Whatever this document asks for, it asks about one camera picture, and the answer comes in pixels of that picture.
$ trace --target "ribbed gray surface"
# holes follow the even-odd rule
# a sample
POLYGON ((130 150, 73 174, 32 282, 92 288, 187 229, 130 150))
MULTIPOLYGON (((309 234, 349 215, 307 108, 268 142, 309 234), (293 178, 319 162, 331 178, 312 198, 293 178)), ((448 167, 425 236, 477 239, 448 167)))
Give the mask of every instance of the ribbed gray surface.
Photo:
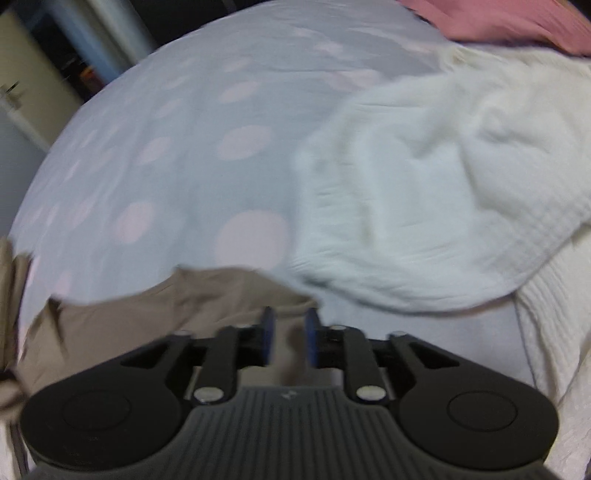
POLYGON ((136 465, 105 473, 43 465, 30 480, 556 480, 540 463, 470 472, 410 443, 381 407, 338 388, 243 388, 225 405, 193 410, 178 436, 136 465))

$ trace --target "door handle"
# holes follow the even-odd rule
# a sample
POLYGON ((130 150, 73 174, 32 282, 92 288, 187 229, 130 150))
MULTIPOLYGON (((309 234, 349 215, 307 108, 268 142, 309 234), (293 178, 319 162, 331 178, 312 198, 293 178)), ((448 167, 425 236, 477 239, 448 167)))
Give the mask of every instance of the door handle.
POLYGON ((14 82, 14 83, 12 84, 12 86, 10 86, 10 87, 8 87, 8 88, 6 89, 6 93, 10 93, 10 92, 12 92, 12 91, 13 91, 13 90, 14 90, 14 89, 15 89, 15 88, 18 86, 18 84, 19 84, 19 83, 20 83, 20 82, 14 82))
POLYGON ((11 92, 18 86, 20 82, 15 82, 10 87, 6 85, 0 86, 0 101, 4 104, 5 107, 8 107, 8 110, 19 110, 21 107, 21 102, 13 95, 11 92))

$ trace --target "polka dot sheet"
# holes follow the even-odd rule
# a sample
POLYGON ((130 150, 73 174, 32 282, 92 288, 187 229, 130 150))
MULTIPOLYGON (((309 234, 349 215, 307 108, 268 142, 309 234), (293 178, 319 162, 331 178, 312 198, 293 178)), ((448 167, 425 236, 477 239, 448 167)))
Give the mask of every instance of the polka dot sheet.
POLYGON ((522 355, 512 305, 495 324, 494 311, 475 314, 465 342, 443 319, 367 309, 288 267, 300 143, 348 95, 434 72, 442 43, 393 0, 278 0, 156 51, 80 109, 31 185, 11 232, 34 255, 21 328, 50 295, 86 303, 151 287, 179 264, 238 265, 314 294, 326 322, 374 337, 412 331, 477 360, 499 338, 497 364, 484 361, 527 375, 524 357, 511 360, 522 355), (514 332, 501 338, 502 322, 514 332))

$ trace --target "metal screw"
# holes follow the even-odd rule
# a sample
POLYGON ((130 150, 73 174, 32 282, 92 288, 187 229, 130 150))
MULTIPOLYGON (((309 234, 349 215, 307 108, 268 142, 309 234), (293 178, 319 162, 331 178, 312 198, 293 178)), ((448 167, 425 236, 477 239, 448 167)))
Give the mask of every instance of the metal screw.
POLYGON ((386 396, 386 391, 377 385, 364 385, 355 394, 364 401, 379 401, 386 396))
POLYGON ((201 403, 212 403, 223 398, 223 390, 218 387, 201 387, 195 390, 193 396, 201 403))

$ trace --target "white knit fabric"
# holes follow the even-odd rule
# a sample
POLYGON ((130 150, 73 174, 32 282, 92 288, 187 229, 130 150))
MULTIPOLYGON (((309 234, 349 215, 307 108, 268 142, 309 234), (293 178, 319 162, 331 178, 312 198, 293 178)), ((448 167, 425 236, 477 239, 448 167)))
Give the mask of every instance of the white knit fabric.
POLYGON ((560 415, 546 465, 564 479, 581 479, 591 456, 589 228, 517 291, 517 312, 536 385, 560 415))
POLYGON ((441 59, 444 73, 353 97, 302 148, 293 267, 411 312, 519 289, 534 377, 561 417, 548 465, 580 480, 591 236, 569 239, 591 219, 591 70, 546 50, 453 47, 441 59))

